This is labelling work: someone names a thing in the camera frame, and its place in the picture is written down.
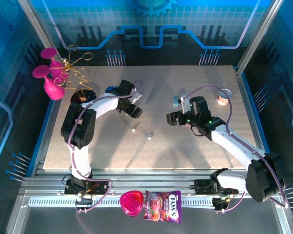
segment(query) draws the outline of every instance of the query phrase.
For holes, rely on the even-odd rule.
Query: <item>gear logo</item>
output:
[[[171,10],[171,6],[176,3],[176,0],[132,0],[130,7],[137,14],[142,13],[144,17],[159,17],[161,13],[166,14],[167,10]]]
[[[16,20],[19,15],[18,1],[0,0],[0,13],[8,22]]]

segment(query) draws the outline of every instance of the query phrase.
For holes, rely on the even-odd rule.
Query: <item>speckled work surface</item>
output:
[[[193,91],[203,85],[215,85],[232,91],[233,115],[230,127],[255,144],[241,93],[232,66],[124,66],[87,67],[89,86],[98,96],[108,86],[119,85],[122,79],[143,81],[143,96],[137,102],[143,109],[139,119],[132,119],[116,110],[96,121],[95,136],[89,145],[92,169],[105,168],[241,168],[231,154],[206,137],[196,137],[189,127],[169,126],[166,114],[178,111],[172,98]],[[77,78],[70,75],[72,86]],[[69,150],[60,129],[70,105],[73,90],[66,90],[54,126],[44,162],[45,169],[69,169]],[[209,88],[194,96],[204,96],[213,116],[227,120],[229,105],[216,103],[217,90]]]

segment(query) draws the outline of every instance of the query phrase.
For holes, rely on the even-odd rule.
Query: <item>black round base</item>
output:
[[[93,101],[94,99],[97,98],[96,93],[93,92],[92,90],[83,90],[84,95],[81,90],[78,90],[77,92],[74,93],[73,96],[71,97],[70,103],[75,102],[78,104],[82,104],[84,102]]]

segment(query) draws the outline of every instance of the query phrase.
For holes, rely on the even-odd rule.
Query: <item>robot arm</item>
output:
[[[92,177],[92,170],[89,164],[89,143],[94,136],[94,127],[96,119],[104,115],[111,110],[124,111],[132,118],[138,118],[142,110],[135,106],[134,103],[142,96],[136,92],[134,85],[129,81],[122,80],[118,87],[109,87],[105,93],[99,97],[114,96],[115,98],[103,98],[95,102],[90,106],[82,116],[82,122],[77,125],[76,130],[71,139],[71,144],[75,146],[74,162],[76,168],[72,167],[71,183],[79,186],[82,190],[87,191],[90,184],[82,177]],[[131,98],[118,98],[120,96],[126,96],[135,93]],[[83,104],[72,103],[68,108],[65,120],[61,128],[61,135],[64,137],[65,142],[68,144],[69,135],[76,122],[76,119],[80,115],[81,111],[92,102],[86,102]],[[70,155],[72,158],[72,149],[68,146]]]
[[[179,103],[183,109],[166,115],[167,122],[171,126],[189,124],[191,128],[198,129],[201,136],[206,136],[234,157],[236,157],[247,169],[246,173],[223,168],[210,176],[210,180],[195,180],[194,187],[198,195],[228,194],[232,189],[248,192],[258,202],[265,201],[279,192],[278,186],[270,171],[254,153],[258,152],[273,168],[282,187],[285,187],[282,164],[278,155],[266,152],[249,144],[229,128],[218,117],[212,117],[206,100],[203,97],[183,99]]]

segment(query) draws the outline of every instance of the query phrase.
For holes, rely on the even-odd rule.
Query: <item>fox's candy bag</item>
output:
[[[181,222],[181,192],[146,191],[144,219],[163,222]]]

